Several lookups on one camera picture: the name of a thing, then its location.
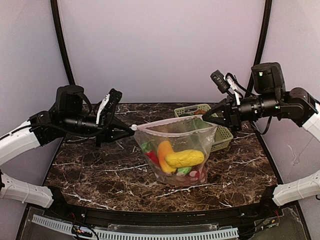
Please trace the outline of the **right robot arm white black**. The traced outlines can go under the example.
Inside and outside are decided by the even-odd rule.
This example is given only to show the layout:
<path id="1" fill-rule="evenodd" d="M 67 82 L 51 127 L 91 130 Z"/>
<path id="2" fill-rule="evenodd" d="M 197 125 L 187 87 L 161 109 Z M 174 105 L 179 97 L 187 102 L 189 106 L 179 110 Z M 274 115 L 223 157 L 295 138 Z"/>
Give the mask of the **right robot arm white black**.
<path id="1" fill-rule="evenodd" d="M 305 89 L 295 87 L 286 91 L 281 66 L 278 62 L 267 62 L 251 68 L 254 90 L 240 100 L 229 94 L 207 111 L 205 122 L 229 128 L 233 132 L 242 129 L 242 122 L 260 118 L 290 119 L 317 140 L 320 138 L 320 102 Z M 269 186 L 260 199 L 261 208 L 276 209 L 287 203 L 317 196 L 320 193 L 320 173 L 296 181 Z"/>

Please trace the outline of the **red chili pepper toy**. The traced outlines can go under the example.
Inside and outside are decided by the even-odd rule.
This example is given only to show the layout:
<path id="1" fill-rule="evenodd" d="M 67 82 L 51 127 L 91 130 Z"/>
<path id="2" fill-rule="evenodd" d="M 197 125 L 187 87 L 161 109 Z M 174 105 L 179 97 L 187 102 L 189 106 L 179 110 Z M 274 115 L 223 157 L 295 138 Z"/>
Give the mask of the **red chili pepper toy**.
<path id="1" fill-rule="evenodd" d="M 158 159 L 156 153 L 155 153 L 153 150 L 151 150 L 151 151 L 149 151 L 149 152 L 146 152 L 145 154 L 147 155 L 147 157 L 148 157 L 156 166 L 158 166 L 158 167 L 160 166 L 159 159 Z"/>

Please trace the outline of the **clear zip top bag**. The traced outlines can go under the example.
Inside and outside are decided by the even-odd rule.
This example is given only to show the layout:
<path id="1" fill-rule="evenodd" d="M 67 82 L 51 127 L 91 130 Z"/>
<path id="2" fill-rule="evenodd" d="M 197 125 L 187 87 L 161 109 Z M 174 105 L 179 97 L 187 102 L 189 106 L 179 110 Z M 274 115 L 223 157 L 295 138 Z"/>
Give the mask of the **clear zip top bag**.
<path id="1" fill-rule="evenodd" d="M 181 187 L 205 184 L 205 163 L 218 125 L 200 115 L 168 118 L 136 125 L 134 139 L 147 158 L 157 181 Z"/>

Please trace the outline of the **red strawberry toy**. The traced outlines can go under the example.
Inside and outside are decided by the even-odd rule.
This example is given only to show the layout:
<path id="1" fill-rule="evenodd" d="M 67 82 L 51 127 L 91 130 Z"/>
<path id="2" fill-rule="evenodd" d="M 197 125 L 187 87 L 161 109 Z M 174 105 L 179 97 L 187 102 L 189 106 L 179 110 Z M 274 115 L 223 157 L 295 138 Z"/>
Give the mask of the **red strawberry toy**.
<path id="1" fill-rule="evenodd" d="M 193 168 L 186 175 L 186 183 L 188 185 L 199 185 L 207 182 L 207 170 L 203 168 Z"/>

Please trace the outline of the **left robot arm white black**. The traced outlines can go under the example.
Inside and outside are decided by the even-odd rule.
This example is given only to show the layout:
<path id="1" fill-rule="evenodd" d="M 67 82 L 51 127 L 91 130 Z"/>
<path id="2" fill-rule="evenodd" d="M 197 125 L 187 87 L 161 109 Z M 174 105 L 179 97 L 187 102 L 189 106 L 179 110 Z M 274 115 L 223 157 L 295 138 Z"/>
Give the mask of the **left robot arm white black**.
<path id="1" fill-rule="evenodd" d="M 135 134 L 131 127 L 116 118 L 122 93 L 114 88 L 100 102 L 96 115 L 79 85 L 61 86 L 49 110 L 31 116 L 20 126 L 0 138 L 0 163 L 3 165 L 31 149 L 43 147 L 66 135 L 94 138 L 96 145 L 112 143 Z M 56 187 L 37 186 L 5 173 L 0 174 L 0 197 L 49 209 L 65 199 Z"/>

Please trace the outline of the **pale green plastic basket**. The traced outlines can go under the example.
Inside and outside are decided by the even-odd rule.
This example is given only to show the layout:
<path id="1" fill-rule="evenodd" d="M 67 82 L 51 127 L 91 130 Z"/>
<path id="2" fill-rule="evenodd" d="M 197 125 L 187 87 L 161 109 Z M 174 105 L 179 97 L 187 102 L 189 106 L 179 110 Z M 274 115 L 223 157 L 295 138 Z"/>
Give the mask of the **pale green plastic basket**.
<path id="1" fill-rule="evenodd" d="M 179 107 L 174 109 L 175 117 L 185 117 L 192 115 L 199 115 L 209 111 L 211 107 L 206 104 L 196 104 L 191 106 Z M 211 146 L 211 152 L 217 152 L 228 147 L 231 140 L 234 138 L 228 128 L 218 126 L 214 136 L 214 142 Z"/>

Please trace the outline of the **green bell pepper toy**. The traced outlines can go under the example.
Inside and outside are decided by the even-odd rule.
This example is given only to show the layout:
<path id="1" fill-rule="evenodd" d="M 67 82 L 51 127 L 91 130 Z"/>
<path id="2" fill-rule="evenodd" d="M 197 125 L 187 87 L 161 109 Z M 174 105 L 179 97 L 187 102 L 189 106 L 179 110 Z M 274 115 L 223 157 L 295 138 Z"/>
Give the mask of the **green bell pepper toy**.
<path id="1" fill-rule="evenodd" d="M 143 153 L 150 153 L 154 150 L 152 141 L 147 141 L 141 144 L 140 146 Z"/>

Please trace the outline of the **light green bitter gourd toy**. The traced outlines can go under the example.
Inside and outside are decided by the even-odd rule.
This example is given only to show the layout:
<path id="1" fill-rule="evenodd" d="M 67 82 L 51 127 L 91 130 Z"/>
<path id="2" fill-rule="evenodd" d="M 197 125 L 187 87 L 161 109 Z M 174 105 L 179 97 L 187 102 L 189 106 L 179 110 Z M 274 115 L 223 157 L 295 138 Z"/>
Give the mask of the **light green bitter gourd toy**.
<path id="1" fill-rule="evenodd" d="M 177 169 L 176 175 L 177 175 L 177 176 L 185 176 L 185 175 L 187 175 L 191 170 L 192 170 L 192 167 L 191 167 L 191 166 L 188 166 L 188 167 L 180 167 L 180 168 Z"/>

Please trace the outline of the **yellow corn toy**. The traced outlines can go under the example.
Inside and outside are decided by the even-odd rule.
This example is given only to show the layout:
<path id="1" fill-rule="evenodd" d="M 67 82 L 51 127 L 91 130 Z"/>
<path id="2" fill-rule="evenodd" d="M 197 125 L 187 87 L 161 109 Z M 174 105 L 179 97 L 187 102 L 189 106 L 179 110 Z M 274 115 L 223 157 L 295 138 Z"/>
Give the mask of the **yellow corn toy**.
<path id="1" fill-rule="evenodd" d="M 199 150 L 183 150 L 167 154 L 164 160 L 173 168 L 192 167 L 204 162 L 205 155 Z"/>

